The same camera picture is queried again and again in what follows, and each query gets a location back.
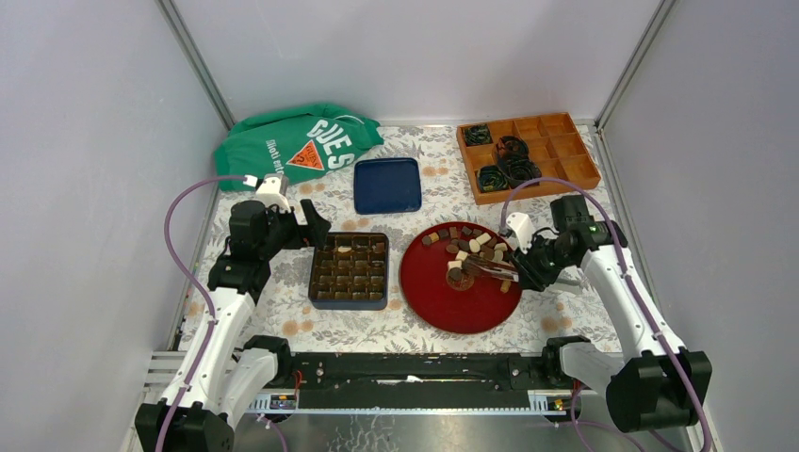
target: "gray wall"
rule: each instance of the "gray wall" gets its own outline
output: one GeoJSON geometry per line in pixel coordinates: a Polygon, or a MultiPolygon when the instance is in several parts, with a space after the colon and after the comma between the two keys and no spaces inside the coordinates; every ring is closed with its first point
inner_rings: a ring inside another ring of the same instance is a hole
{"type": "Polygon", "coordinates": [[[434,123],[593,118],[657,0],[178,0],[233,114],[333,101],[434,123]]]}
{"type": "Polygon", "coordinates": [[[607,129],[666,318],[713,362],[729,451],[790,427],[799,255],[799,2],[682,2],[607,129]]]}
{"type": "Polygon", "coordinates": [[[152,0],[3,2],[0,61],[0,450],[117,450],[224,130],[152,0]]]}

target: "green fabric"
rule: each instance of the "green fabric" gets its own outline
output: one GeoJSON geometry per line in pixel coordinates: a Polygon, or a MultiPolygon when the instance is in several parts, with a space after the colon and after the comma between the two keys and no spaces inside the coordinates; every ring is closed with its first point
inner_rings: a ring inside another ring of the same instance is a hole
{"type": "MultiPolygon", "coordinates": [[[[333,104],[311,104],[253,116],[236,124],[214,152],[217,174],[281,173],[296,184],[354,162],[383,144],[377,121],[333,104]]],[[[223,191],[252,190],[240,182],[223,191]]]]}

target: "red plate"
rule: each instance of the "red plate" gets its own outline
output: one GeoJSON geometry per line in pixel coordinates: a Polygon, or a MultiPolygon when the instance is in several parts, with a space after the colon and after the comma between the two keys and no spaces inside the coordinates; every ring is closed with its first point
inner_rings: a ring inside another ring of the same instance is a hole
{"type": "Polygon", "coordinates": [[[451,237],[439,240],[429,247],[422,245],[422,237],[450,226],[481,229],[507,243],[502,237],[486,228],[462,221],[442,223],[419,234],[402,256],[399,265],[399,285],[408,304],[426,322],[444,331],[471,334],[488,331],[504,322],[516,309],[522,296],[518,284],[503,294],[502,281],[495,278],[474,278],[466,290],[456,290],[447,282],[447,262],[455,255],[444,250],[451,237]]]}

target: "triangle logo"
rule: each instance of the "triangle logo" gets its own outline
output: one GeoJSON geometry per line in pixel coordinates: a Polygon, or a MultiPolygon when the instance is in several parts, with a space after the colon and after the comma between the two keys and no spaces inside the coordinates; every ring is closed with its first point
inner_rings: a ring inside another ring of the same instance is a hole
{"type": "Polygon", "coordinates": [[[295,167],[309,168],[311,170],[324,171],[322,159],[319,156],[319,151],[317,151],[317,144],[313,139],[305,143],[305,146],[302,146],[302,149],[300,149],[298,153],[295,153],[286,164],[294,165],[295,167]]]}

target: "floral tablecloth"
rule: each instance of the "floral tablecloth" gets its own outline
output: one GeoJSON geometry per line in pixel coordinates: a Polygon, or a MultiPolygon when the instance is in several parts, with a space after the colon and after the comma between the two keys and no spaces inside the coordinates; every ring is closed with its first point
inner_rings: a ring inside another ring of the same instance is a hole
{"type": "MultiPolygon", "coordinates": [[[[594,143],[588,127],[579,132],[589,151],[594,143]]],[[[291,186],[290,200],[313,200],[332,231],[380,232],[388,235],[389,301],[382,311],[320,311],[307,297],[313,250],[282,251],[271,261],[272,277],[239,337],[240,346],[255,334],[286,337],[294,351],[361,352],[540,352],[553,336],[583,334],[600,349],[620,349],[615,330],[596,292],[583,282],[579,296],[556,291],[525,291],[514,313],[501,325],[479,334],[462,335],[428,325],[408,306],[400,290],[402,253],[414,237],[433,222],[465,220],[496,230],[501,204],[476,205],[465,174],[455,127],[382,127],[385,144],[363,158],[413,157],[419,163],[422,208],[414,213],[359,216],[352,200],[353,166],[331,172],[305,184],[291,186]]],[[[611,202],[604,183],[592,190],[604,208],[611,202]]],[[[198,267],[207,282],[228,235],[231,207],[252,198],[252,193],[220,194],[210,238],[198,267]]],[[[530,213],[535,226],[551,225],[549,202],[555,197],[514,201],[510,211],[530,213]]],[[[578,279],[576,270],[570,278],[578,279]]],[[[187,299],[183,336],[179,348],[188,349],[204,311],[197,294],[187,299]]]]}

